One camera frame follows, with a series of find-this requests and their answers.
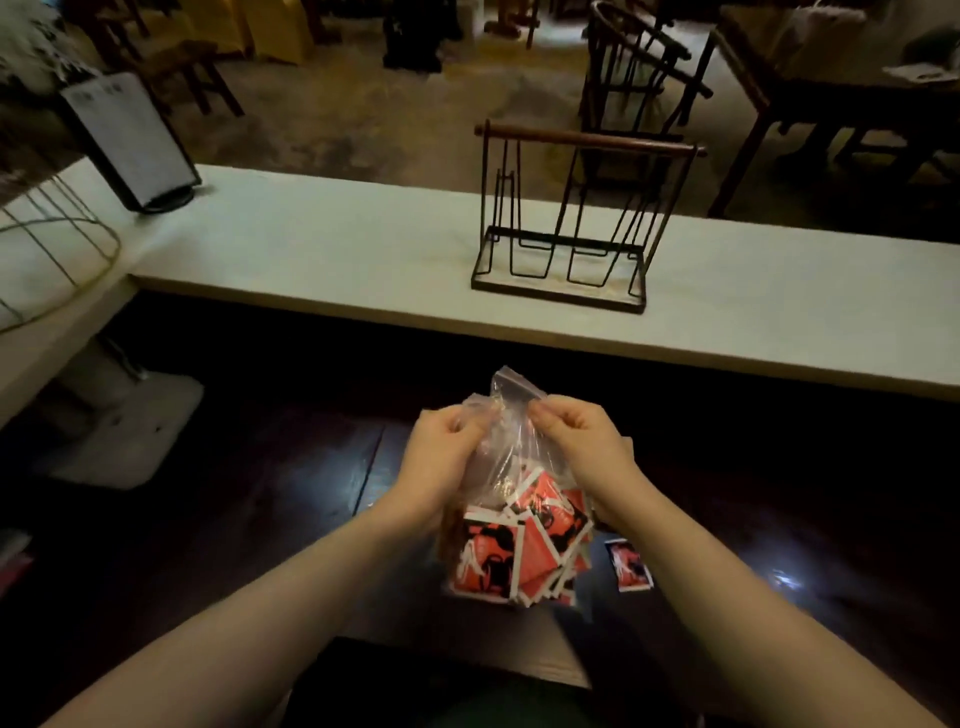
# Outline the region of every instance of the wooden table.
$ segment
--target wooden table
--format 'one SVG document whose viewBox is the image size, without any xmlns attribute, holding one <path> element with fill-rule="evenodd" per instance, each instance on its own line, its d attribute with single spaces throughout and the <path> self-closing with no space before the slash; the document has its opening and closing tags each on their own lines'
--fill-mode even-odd
<svg viewBox="0 0 960 728">
<path fill-rule="evenodd" d="M 898 65 L 903 46 L 950 20 L 946 11 L 911 12 L 905 0 L 868 11 L 866 21 L 809 9 L 725 6 L 697 67 L 702 79 L 714 47 L 730 65 L 757 111 L 754 127 L 720 186 L 708 216 L 720 217 L 775 122 L 818 124 L 814 145 L 826 146 L 841 127 L 912 130 L 936 136 L 960 117 L 960 84 L 912 85 L 883 72 Z M 685 113 L 693 103 L 685 93 Z M 904 154 L 891 175 L 915 170 L 928 155 Z"/>
</svg>

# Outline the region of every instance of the wooden stool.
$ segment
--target wooden stool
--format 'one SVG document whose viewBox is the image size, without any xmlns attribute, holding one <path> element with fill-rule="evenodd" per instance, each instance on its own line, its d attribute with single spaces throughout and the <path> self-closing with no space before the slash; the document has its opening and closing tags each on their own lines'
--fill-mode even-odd
<svg viewBox="0 0 960 728">
<path fill-rule="evenodd" d="M 240 104 L 230 93 L 227 82 L 213 64 L 216 55 L 216 43 L 207 40 L 184 40 L 172 48 L 153 54 L 143 62 L 136 63 L 134 67 L 149 85 L 180 73 L 190 88 L 190 93 L 196 99 L 200 112 L 204 115 L 210 113 L 210 102 L 204 94 L 206 90 L 219 93 L 234 116 L 243 116 L 243 109 L 240 108 Z M 209 82 L 201 81 L 194 69 L 195 65 L 204 70 Z"/>
</svg>

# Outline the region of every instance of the wire rack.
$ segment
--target wire rack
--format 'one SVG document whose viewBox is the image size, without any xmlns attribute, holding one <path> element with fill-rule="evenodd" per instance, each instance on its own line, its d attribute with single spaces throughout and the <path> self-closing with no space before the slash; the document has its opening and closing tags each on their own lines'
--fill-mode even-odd
<svg viewBox="0 0 960 728">
<path fill-rule="evenodd" d="M 121 244 L 43 150 L 6 126 L 0 126 L 0 200 L 4 333 L 81 296 L 113 266 Z"/>
<path fill-rule="evenodd" d="M 650 263 L 693 159 L 706 151 L 656 138 L 533 130 L 489 121 L 474 133 L 483 137 L 483 169 L 480 249 L 470 287 L 642 313 Z M 492 153 L 494 140 L 503 143 Z M 570 150 L 559 212 L 549 203 L 524 203 L 524 144 Z M 491 174 L 494 155 L 497 166 Z M 619 176 L 601 174 L 604 165 Z M 578 201 L 568 211 L 574 191 Z M 604 206 L 588 206 L 591 194 Z M 617 206 L 609 206 L 614 199 Z"/>
</svg>

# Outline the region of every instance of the wooden handle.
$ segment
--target wooden handle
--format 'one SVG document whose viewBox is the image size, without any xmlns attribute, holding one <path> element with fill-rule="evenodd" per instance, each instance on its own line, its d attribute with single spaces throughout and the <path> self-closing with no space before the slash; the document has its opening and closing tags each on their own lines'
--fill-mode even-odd
<svg viewBox="0 0 960 728">
<path fill-rule="evenodd" d="M 475 136 L 492 139 L 515 139 L 516 141 L 543 141 L 549 144 L 567 144 L 588 149 L 612 149 L 621 152 L 668 155 L 670 157 L 705 157 L 707 150 L 694 144 L 658 139 L 637 139 L 613 134 L 570 132 L 563 129 L 527 129 L 510 124 L 477 124 Z"/>
</svg>

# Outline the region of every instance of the right hand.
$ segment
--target right hand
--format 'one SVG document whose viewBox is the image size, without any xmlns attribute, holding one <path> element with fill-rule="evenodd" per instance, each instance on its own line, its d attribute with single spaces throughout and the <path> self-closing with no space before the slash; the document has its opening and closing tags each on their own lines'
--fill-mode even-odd
<svg viewBox="0 0 960 728">
<path fill-rule="evenodd" d="M 531 401 L 528 415 L 560 446 L 577 484 L 601 502 L 641 477 L 629 446 L 599 404 L 550 395 Z"/>
</svg>

